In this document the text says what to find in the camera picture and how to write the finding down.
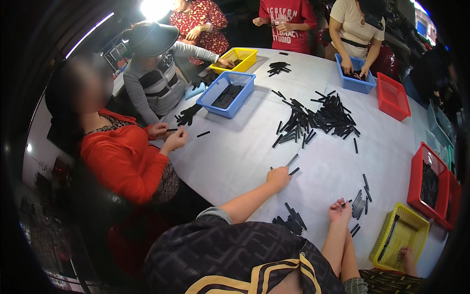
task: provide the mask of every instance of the white tablecloth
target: white tablecloth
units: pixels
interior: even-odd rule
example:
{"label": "white tablecloth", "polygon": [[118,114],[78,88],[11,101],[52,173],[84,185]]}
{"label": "white tablecloth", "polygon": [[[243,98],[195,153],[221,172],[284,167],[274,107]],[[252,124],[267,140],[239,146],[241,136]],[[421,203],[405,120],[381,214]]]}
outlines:
{"label": "white tablecloth", "polygon": [[[360,224],[361,229],[354,237],[356,257],[359,268],[370,269],[368,257],[385,215],[397,202],[406,203],[411,158],[421,140],[425,140],[424,129],[429,128],[425,110],[409,99],[412,117],[399,122],[378,109],[375,88],[369,95],[342,89],[335,62],[292,52],[283,56],[278,52],[258,49],[257,63],[247,71],[257,75],[255,90],[242,109],[233,119],[201,109],[193,124],[186,126],[189,142],[172,152],[170,160],[184,182],[219,206],[264,183],[270,166],[286,165],[298,152],[299,158],[291,170],[300,167],[300,171],[286,189],[270,198],[249,220],[271,222],[278,215],[286,220],[288,211],[284,203],[288,202],[301,214],[308,228],[302,236],[318,248],[328,232],[329,205],[341,197],[353,199],[359,189],[364,190],[362,174],[366,174],[373,202],[368,214],[363,214],[359,221],[351,219],[349,227]],[[268,77],[269,64],[277,61],[291,64],[292,72]],[[305,150],[293,141],[273,149],[279,121],[287,121],[290,108],[271,89],[281,91],[288,99],[296,98],[313,111],[319,107],[319,103],[310,101],[319,98],[315,90],[321,93],[336,90],[344,106],[352,111],[361,132],[357,139],[359,154],[354,150],[355,136],[343,140],[321,130],[317,130]],[[182,101],[163,121],[175,127],[174,115],[194,105],[197,98]],[[211,133],[196,138],[205,131]],[[417,264],[418,274],[429,275],[446,238],[443,229],[431,226]]]}

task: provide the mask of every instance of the red floral dress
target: red floral dress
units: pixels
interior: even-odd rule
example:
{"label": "red floral dress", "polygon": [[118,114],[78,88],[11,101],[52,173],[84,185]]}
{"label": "red floral dress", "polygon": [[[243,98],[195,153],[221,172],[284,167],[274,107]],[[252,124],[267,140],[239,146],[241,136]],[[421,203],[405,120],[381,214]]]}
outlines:
{"label": "red floral dress", "polygon": [[[199,35],[196,41],[197,46],[215,54],[224,54],[230,45],[220,30],[227,27],[228,22],[217,4],[211,0],[195,0],[191,3],[188,15],[182,12],[170,14],[170,24],[180,31],[178,41],[185,39],[190,30],[206,23],[211,23],[212,29]],[[196,65],[203,63],[202,60],[194,57],[188,57],[188,59]]]}

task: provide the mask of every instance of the orange jacket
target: orange jacket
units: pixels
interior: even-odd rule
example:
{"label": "orange jacket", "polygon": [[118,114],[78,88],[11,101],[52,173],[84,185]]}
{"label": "orange jacket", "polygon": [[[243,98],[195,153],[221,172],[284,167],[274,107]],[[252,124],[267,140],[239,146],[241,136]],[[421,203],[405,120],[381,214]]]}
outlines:
{"label": "orange jacket", "polygon": [[106,188],[136,204],[149,202],[168,163],[168,157],[149,143],[156,139],[149,136],[151,125],[141,128],[135,118],[104,108],[99,113],[132,125],[86,135],[81,157]]}

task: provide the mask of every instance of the red plastic basket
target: red plastic basket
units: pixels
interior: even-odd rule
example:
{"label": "red plastic basket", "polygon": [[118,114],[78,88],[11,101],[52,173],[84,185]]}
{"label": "red plastic basket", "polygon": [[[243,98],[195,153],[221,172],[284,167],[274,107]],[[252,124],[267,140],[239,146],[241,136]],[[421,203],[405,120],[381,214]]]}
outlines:
{"label": "red plastic basket", "polygon": [[[436,200],[435,209],[432,209],[421,200],[423,162],[431,165],[431,169],[439,178],[438,198]],[[439,156],[437,156],[424,142],[421,142],[421,147],[411,159],[411,177],[407,203],[425,216],[439,220],[439,223],[442,223],[446,218],[450,178],[448,171],[449,170]]]}
{"label": "red plastic basket", "polygon": [[379,109],[399,121],[411,116],[407,94],[402,84],[377,72]]}
{"label": "red plastic basket", "polygon": [[444,229],[453,230],[455,223],[457,222],[457,215],[459,214],[460,208],[460,197],[462,195],[462,189],[460,188],[459,182],[455,176],[449,172],[449,202],[450,210],[449,215],[446,214],[446,218],[440,223]]}

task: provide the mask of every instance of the leopard print top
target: leopard print top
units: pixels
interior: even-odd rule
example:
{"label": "leopard print top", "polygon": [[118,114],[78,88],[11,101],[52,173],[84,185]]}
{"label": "leopard print top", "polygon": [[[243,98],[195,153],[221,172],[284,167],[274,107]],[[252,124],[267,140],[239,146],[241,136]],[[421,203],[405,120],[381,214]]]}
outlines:
{"label": "leopard print top", "polygon": [[[99,115],[107,118],[111,122],[111,126],[104,126],[104,127],[98,128],[94,131],[88,132],[86,135],[97,133],[97,132],[109,132],[113,130],[115,131],[120,127],[132,125],[132,123],[130,122],[118,120],[109,115],[105,115],[101,113]],[[157,205],[169,202],[173,198],[173,196],[175,196],[176,192],[178,191],[179,186],[180,186],[180,178],[176,174],[176,171],[173,168],[172,163],[168,161],[165,167],[165,171],[163,172],[162,179],[160,180],[160,183],[158,184],[157,190],[153,194],[151,202]]]}

